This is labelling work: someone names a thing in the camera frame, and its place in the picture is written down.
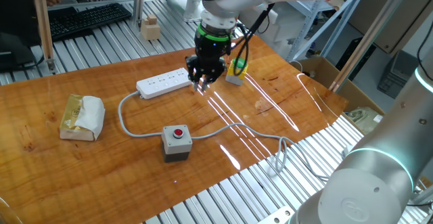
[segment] power strip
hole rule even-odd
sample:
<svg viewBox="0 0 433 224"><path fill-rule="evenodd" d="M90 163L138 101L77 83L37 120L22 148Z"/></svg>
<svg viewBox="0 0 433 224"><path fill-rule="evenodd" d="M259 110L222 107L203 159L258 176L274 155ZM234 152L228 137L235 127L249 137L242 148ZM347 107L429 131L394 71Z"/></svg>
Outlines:
<svg viewBox="0 0 433 224"><path fill-rule="evenodd" d="M166 72L152 78L143 79L137 82L137 90L140 91L144 99L151 99L165 93L175 91L189 86L191 81L188 79L188 72L180 68L171 72Z"/></svg>

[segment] white cable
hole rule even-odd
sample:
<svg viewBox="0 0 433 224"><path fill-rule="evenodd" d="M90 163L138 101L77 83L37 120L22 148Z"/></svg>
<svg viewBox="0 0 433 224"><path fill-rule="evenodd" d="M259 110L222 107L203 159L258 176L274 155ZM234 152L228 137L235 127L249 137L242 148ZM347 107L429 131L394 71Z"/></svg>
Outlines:
<svg viewBox="0 0 433 224"><path fill-rule="evenodd" d="M305 159L305 162L303 162L302 161L302 163L304 163L304 165L307 167L307 169L311 172L311 174L313 174L315 177L317 177L317 178L319 178L319 179L321 179L321 180L323 180L323 181L327 181L326 179L329 179L329 177L326 177L326 176L321 176L321 175L318 175L314 170L313 170L313 168L312 168L312 166L311 166L311 164L310 164L310 162L309 162L309 159L306 157L306 155L304 154L304 150L298 145L298 144L293 144L299 151L300 151L300 153L302 154L302 157L304 157L304 159Z"/></svg>
<svg viewBox="0 0 433 224"><path fill-rule="evenodd" d="M127 96L126 96L125 98L123 98L122 101L119 103L118 114L119 114L120 125L122 126L123 131L125 131L125 133L127 133L127 135L129 135L129 136L131 136L131 137L153 137L153 136L161 136L162 133L148 133L148 134L144 134L144 135L136 135L136 134L133 134L133 133L129 132L128 129L125 127L125 125L124 125L124 123L123 123L123 118L122 118L122 106L123 106L123 103L124 103L127 99L129 99L130 97L133 97L134 95L139 95L139 94L140 94L140 92L136 91L136 92L134 92L134 93L132 93L132 94L130 94L130 95L127 95ZM284 169L284 166L286 165L286 159L287 159L287 157L288 157L288 156L287 156L287 143L286 143L286 140L287 140L287 141L289 141L292 145L294 145L296 148L298 148L298 150L300 151L300 153L302 154L302 156L303 156L304 159L305 159L305 162L302 161L302 163L304 163L304 165L307 167L307 169L310 170L310 172L311 172L314 176L318 177L318 178L319 178L320 180L322 180L322 181L326 181L326 179L329 179L329 177L318 175L318 174L313 170L313 168L311 167L311 164L310 164L308 158L305 156L305 154L304 154L304 152L303 152L303 149L302 149L299 145L297 145L296 143L294 143L291 139L289 139L289 138L287 138L287 137L280 137L280 136L276 136L276 135L266 135L266 134L263 134L263 133L259 133L259 132L255 131L254 129L250 128L248 125L245 125L245 124L240 123L240 122L236 122L236 123L233 123L233 124L227 125L227 126L221 128L221 129L215 131L214 133L210 133L210 134L208 134L208 135L203 135L203 136L198 136L198 137L191 137L191 139L192 139L192 140L206 139L206 138L209 138L209 137L215 136L215 135L219 134L220 132L224 131L225 129L228 129L228 128L230 128L230 127L234 127L234 126L242 126L242 127L245 127L245 128L247 128L247 129L249 129L251 132L253 132L253 133L255 133L255 134L257 134L257 135L259 135L259 136L261 136L261 137L268 137L268 138L272 138L272 139L278 139L278 153L277 153L277 159L276 159L276 161L275 161L275 170L276 170L278 173L282 172L282 170ZM283 145L284 145L284 159L283 159L283 162L282 162L281 166L278 166L278 162L279 162L278 159L279 159L279 155L281 154L281 148L282 148Z"/></svg>
<svg viewBox="0 0 433 224"><path fill-rule="evenodd" d="M125 98L122 99L122 101L119 103L119 108L118 108L118 113L119 113L119 119L120 119L120 125L122 126L122 129L125 133L127 133L127 135L131 136L131 137L153 137L153 136L161 136L162 133L148 133L148 134L144 134L144 135L136 135L131 133L130 131L128 131L128 129L124 126L123 123L123 118L122 118L122 106L124 101L126 101L127 99L129 99L130 97L133 97L134 95L139 95L140 92L136 91L130 95L127 95Z"/></svg>
<svg viewBox="0 0 433 224"><path fill-rule="evenodd" d="M243 126L243 127L249 129L250 131L252 131L253 133L255 133L255 134L259 135L259 136L273 138L273 139L278 139L279 141L278 141L277 159L279 159L279 155L281 154L281 146L282 145L284 145L284 159L283 159L283 164L280 167L278 167L278 160L275 161L275 169L276 169L276 171L278 173L282 172L284 166L286 165L286 159L287 159L287 143L286 143L286 140L289 141L290 143L295 144L291 139L289 139L287 137L280 137L280 136L276 136L276 135L265 135L263 133L259 133L259 132L255 131L254 129L250 128L249 126L247 126L247 125L245 125L243 123L236 122L236 123L227 125L227 126L223 127L222 129L219 129L219 130L215 131L214 133L210 133L208 135L199 136L199 137L191 137L191 138L193 140L194 139L206 139L206 138L215 136L218 133L224 131L225 129L228 129L228 128L233 127L233 126Z"/></svg>
<svg viewBox="0 0 433 224"><path fill-rule="evenodd" d="M296 60L292 60L292 61L290 61L290 62L296 62L297 64L299 64L299 66L300 66L300 72L304 72L304 68L302 67L302 64L300 63L300 62L298 62L298 61L296 61Z"/></svg>

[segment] keyboard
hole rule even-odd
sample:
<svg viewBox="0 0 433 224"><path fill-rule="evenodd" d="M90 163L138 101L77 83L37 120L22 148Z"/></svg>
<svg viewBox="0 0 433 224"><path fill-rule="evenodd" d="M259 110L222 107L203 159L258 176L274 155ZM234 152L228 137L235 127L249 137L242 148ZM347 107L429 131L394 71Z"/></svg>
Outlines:
<svg viewBox="0 0 433 224"><path fill-rule="evenodd" d="M119 3L94 7L64 16L57 16L49 20L51 38L53 41L59 41L66 35L71 35L88 28L103 26L131 16L132 14Z"/></svg>

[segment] emergency stop button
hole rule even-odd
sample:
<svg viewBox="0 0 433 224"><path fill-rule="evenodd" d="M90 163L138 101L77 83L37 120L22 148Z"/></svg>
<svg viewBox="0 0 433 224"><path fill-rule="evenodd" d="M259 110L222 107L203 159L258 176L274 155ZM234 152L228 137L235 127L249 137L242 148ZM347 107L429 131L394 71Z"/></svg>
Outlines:
<svg viewBox="0 0 433 224"><path fill-rule="evenodd" d="M182 129L175 129L175 131L173 132L173 136L174 136L176 139L180 139L180 138L182 138L182 136L183 136L183 131L182 131Z"/></svg>

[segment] wooden table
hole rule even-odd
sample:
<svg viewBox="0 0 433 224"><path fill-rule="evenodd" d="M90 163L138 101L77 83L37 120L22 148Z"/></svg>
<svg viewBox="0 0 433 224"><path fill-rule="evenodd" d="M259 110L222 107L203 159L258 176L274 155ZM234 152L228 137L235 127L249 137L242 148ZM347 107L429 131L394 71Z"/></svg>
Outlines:
<svg viewBox="0 0 433 224"><path fill-rule="evenodd" d="M137 224L275 153L276 140L233 128L194 141L188 160L166 164L159 137L137 139L122 131L118 103L135 91L135 83L184 67L192 53L187 49L0 87L0 213L23 223ZM97 141L59 138L71 93L104 102ZM299 141L332 124L345 105L254 37L242 86L222 76L205 93L183 88L151 100L133 97L123 116L133 133L187 124L198 136L244 122L261 133Z"/></svg>

